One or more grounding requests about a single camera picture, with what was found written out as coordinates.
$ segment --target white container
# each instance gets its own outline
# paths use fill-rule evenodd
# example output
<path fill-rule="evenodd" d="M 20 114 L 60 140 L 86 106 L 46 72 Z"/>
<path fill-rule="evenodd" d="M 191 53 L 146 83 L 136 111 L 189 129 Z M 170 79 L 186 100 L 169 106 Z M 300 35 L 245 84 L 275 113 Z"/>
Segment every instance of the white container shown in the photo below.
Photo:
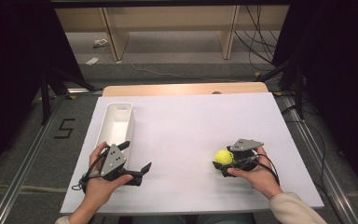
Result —
<path fill-rule="evenodd" d="M 103 115 L 101 130 L 98 135 L 96 147 L 102 142 L 108 146 L 112 144 L 120 145 L 125 141 L 132 141 L 134 119 L 132 113 L 132 104 L 130 103 L 112 103 L 106 107 Z M 125 157 L 130 157 L 131 144 L 122 150 Z"/>

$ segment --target metal frame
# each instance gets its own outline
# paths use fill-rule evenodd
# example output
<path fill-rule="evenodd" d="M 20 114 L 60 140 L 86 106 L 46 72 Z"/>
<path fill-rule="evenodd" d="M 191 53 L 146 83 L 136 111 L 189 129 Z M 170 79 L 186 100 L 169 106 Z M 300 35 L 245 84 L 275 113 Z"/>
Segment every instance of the metal frame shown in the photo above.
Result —
<path fill-rule="evenodd" d="M 7 216 L 20 193 L 21 186 L 24 183 L 27 175 L 29 174 L 34 160 L 45 142 L 47 133 L 50 129 L 51 123 L 57 111 L 60 109 L 65 96 L 58 95 L 54 100 L 53 107 L 51 108 L 51 115 L 44 125 L 40 128 L 34 142 L 32 143 L 27 155 L 25 156 L 19 171 L 16 173 L 10 186 L 7 188 L 7 192 L 0 202 L 0 223 L 5 223 Z"/>
<path fill-rule="evenodd" d="M 287 106 L 293 106 L 295 104 L 292 98 L 285 99 L 285 103 Z M 299 115 L 295 112 L 291 112 L 292 119 L 295 121 L 302 121 Z M 310 129 L 307 125 L 301 125 L 299 123 L 296 124 L 298 131 L 303 137 L 304 142 L 307 145 L 308 150 L 310 151 L 310 155 L 315 161 L 318 169 L 322 170 L 322 162 L 324 162 L 324 183 L 327 187 L 328 191 L 331 194 L 332 199 L 334 200 L 336 209 L 340 213 L 340 217 L 345 223 L 358 223 L 358 217 L 353 210 L 353 206 L 351 202 L 348 200 L 341 186 L 339 185 L 336 177 L 333 174 L 333 171 L 330 169 L 330 166 L 326 160 L 324 160 L 323 150 L 318 147 L 315 139 L 313 138 Z"/>

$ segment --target white tabletop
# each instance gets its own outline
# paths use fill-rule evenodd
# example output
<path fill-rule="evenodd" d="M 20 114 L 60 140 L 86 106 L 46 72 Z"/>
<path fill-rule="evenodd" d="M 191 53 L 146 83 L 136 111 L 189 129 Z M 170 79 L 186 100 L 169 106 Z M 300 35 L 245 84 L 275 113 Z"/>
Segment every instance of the white tabletop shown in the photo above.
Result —
<path fill-rule="evenodd" d="M 270 93 L 101 97 L 65 196 L 61 212 L 71 214 L 84 194 L 71 187 L 88 169 L 110 103 L 131 103 L 135 128 L 129 169 L 152 162 L 141 187 L 123 186 L 98 213 L 170 215 L 254 212 L 268 200 L 241 178 L 222 177 L 214 154 L 239 138 L 263 142 L 284 191 L 311 207 L 324 206 Z"/>

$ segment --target white sleeve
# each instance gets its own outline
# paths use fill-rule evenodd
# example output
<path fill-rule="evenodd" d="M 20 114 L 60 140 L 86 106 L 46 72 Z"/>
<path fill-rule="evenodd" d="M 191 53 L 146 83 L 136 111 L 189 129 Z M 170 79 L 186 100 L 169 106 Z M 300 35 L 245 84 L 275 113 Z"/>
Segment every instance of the white sleeve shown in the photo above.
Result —
<path fill-rule="evenodd" d="M 69 222 L 69 217 L 60 217 L 59 219 L 56 220 L 55 224 L 71 224 Z"/>
<path fill-rule="evenodd" d="M 280 193 L 269 200 L 274 216 L 283 224 L 326 223 L 311 207 L 294 193 Z"/>

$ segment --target wire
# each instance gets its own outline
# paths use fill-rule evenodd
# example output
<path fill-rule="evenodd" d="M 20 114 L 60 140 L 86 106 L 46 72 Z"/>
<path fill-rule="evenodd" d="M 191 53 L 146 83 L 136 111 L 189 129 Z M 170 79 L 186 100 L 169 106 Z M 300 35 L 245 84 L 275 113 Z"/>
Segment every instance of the wire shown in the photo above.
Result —
<path fill-rule="evenodd" d="M 284 115 L 285 113 L 287 113 L 288 111 L 290 110 L 293 110 L 293 109 L 296 109 L 296 106 L 295 105 L 291 105 L 289 107 L 287 107 L 286 109 L 284 109 L 281 114 Z"/>
<path fill-rule="evenodd" d="M 333 211 L 334 213 L 336 214 L 336 217 L 338 218 L 339 220 L 339 223 L 343 223 L 343 221 L 341 220 L 341 216 L 339 215 L 336 207 L 333 205 L 333 202 L 331 202 L 331 199 L 330 197 L 328 196 L 327 194 L 327 190 L 325 189 L 325 186 L 324 186 L 324 167 L 325 167 L 325 158 L 326 158 L 326 148 L 325 148 L 325 143 L 324 143 L 324 139 L 323 139 L 323 136 L 322 134 L 318 131 L 318 129 L 316 129 L 314 126 L 306 123 L 305 121 L 296 121 L 296 120 L 289 120 L 289 121 L 285 121 L 286 123 L 299 123 L 299 124 L 303 124 L 307 127 L 311 127 L 317 134 L 319 134 L 319 137 L 322 141 L 322 150 L 323 150 L 323 155 L 322 155 L 322 167 L 321 167 L 321 185 L 317 184 L 315 181 L 313 181 L 313 183 L 319 188 L 322 190 L 322 192 L 324 193 L 324 195 L 326 196 L 326 199 L 327 201 L 330 203 L 331 207 L 333 208 Z"/>
<path fill-rule="evenodd" d="M 266 40 L 264 39 L 263 35 L 261 34 L 261 28 L 260 28 L 261 6 L 257 6 L 257 8 L 256 8 L 256 10 L 257 10 L 257 14 L 256 14 L 256 15 L 257 15 L 257 22 L 255 22 L 255 19 L 254 19 L 253 15 L 252 15 L 251 11 L 249 10 L 249 7 L 248 7 L 248 6 L 246 6 L 246 10 L 248 11 L 249 16 L 251 17 L 251 20 L 252 20 L 252 22 L 253 22 L 253 24 L 254 24 L 254 26 L 255 26 L 255 33 L 254 33 L 254 37 L 252 38 L 253 41 L 252 41 L 251 46 L 253 45 L 253 42 L 254 42 L 254 40 L 255 40 L 255 34 L 258 33 L 258 34 L 260 35 L 260 40 L 261 40 L 261 42 L 263 43 L 263 45 L 262 45 L 262 46 L 263 46 L 263 49 L 264 49 L 264 51 L 267 53 L 267 56 L 268 56 L 269 60 L 272 61 L 271 58 L 269 57 L 268 52 L 271 54 L 272 57 L 273 57 L 273 53 L 272 53 L 271 50 L 269 49 L 269 46 L 267 45 Z"/>
<path fill-rule="evenodd" d="M 274 165 L 274 163 L 272 162 L 272 160 L 269 159 L 269 157 L 267 157 L 266 155 L 263 155 L 263 154 L 257 154 L 257 156 L 263 156 L 263 157 L 267 158 L 267 160 L 271 163 L 272 168 L 274 168 L 274 171 L 275 171 L 276 176 L 278 176 L 278 171 L 277 171 L 277 169 L 275 168 L 275 165 Z"/>
<path fill-rule="evenodd" d="M 246 33 L 246 31 L 243 31 L 250 39 L 253 39 L 251 36 L 249 36 L 248 35 L 248 33 Z M 276 46 L 274 46 L 274 45 L 271 45 L 271 44 L 268 44 L 268 43 L 263 43 L 263 42 L 261 42 L 261 41 L 259 41 L 259 40 L 256 40 L 256 39 L 253 39 L 254 40 L 254 42 L 256 42 L 256 43 L 259 43 L 259 44 L 265 44 L 265 45 L 268 45 L 268 46 L 270 46 L 270 47 L 272 47 L 272 48 L 276 48 Z"/>
<path fill-rule="evenodd" d="M 242 161 L 244 161 L 244 163 L 239 169 L 234 167 L 234 165 L 232 163 L 231 163 L 231 167 L 236 169 L 236 170 L 243 170 L 243 168 L 245 168 L 246 164 L 252 162 L 252 158 L 246 158 L 246 159 L 238 160 L 238 161 L 235 161 L 235 162 L 242 162 Z"/>
<path fill-rule="evenodd" d="M 85 190 L 85 187 L 87 185 L 87 182 L 89 181 L 89 179 L 94 178 L 94 177 L 99 177 L 99 176 L 93 176 L 90 177 L 91 171 L 92 169 L 94 169 L 95 165 L 104 157 L 106 157 L 108 153 L 108 150 L 106 150 L 105 152 L 101 153 L 97 159 L 95 159 L 95 161 L 92 163 L 92 165 L 89 167 L 88 171 L 80 178 L 79 183 L 77 185 L 73 185 L 71 187 L 71 189 L 73 190 Z"/>
<path fill-rule="evenodd" d="M 237 36 L 237 38 L 240 40 L 240 42 L 249 50 L 251 51 L 253 54 L 255 54 L 256 56 L 258 56 L 259 58 L 263 59 L 264 61 L 266 61 L 267 63 L 271 63 L 271 60 L 266 59 L 265 57 L 263 57 L 260 53 L 258 53 L 257 51 L 255 51 L 254 49 L 252 49 L 252 47 L 250 47 L 248 44 L 245 43 L 245 41 L 242 40 L 242 38 L 238 35 L 237 32 L 234 32 L 235 35 Z"/>
<path fill-rule="evenodd" d="M 274 37 L 275 41 L 277 41 L 277 42 L 278 42 L 278 38 L 277 38 L 277 37 L 275 37 L 275 35 L 272 33 L 272 31 L 269 31 L 269 33 L 272 35 L 272 37 Z"/>
<path fill-rule="evenodd" d="M 145 68 L 137 68 L 135 67 L 135 65 L 133 65 L 133 63 L 131 63 L 131 66 L 137 70 L 137 71 L 145 71 L 154 75 L 158 75 L 158 76 L 172 76 L 172 77 L 181 77 L 181 78 L 195 78 L 195 79 L 203 79 L 203 80 L 208 80 L 208 81 L 228 81 L 228 82 L 239 82 L 238 80 L 235 79 L 226 79 L 226 78 L 207 78 L 207 77 L 187 77 L 187 76 L 182 76 L 182 75 L 176 75 L 176 74 L 172 74 L 172 73 L 157 73 L 154 71 L 151 71 L 149 69 L 145 69 Z"/>
<path fill-rule="evenodd" d="M 259 161 L 252 161 L 253 163 L 265 168 L 266 170 L 268 170 L 275 178 L 275 181 L 278 183 L 278 185 L 280 185 L 280 180 L 279 180 L 279 177 L 278 177 L 278 174 L 275 174 L 271 168 L 267 167 L 265 164 L 259 162 Z"/>

